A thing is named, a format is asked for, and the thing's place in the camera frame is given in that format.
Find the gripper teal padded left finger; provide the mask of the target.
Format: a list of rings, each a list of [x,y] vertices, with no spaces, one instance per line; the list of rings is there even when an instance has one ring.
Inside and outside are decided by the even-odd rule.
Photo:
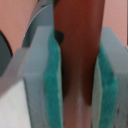
[[[63,128],[61,57],[51,26],[37,28],[23,77],[32,128]]]

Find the gripper grey right finger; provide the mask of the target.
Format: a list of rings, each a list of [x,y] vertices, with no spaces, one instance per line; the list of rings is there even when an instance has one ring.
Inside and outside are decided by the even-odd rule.
[[[128,50],[111,28],[102,29],[91,128],[128,128]]]

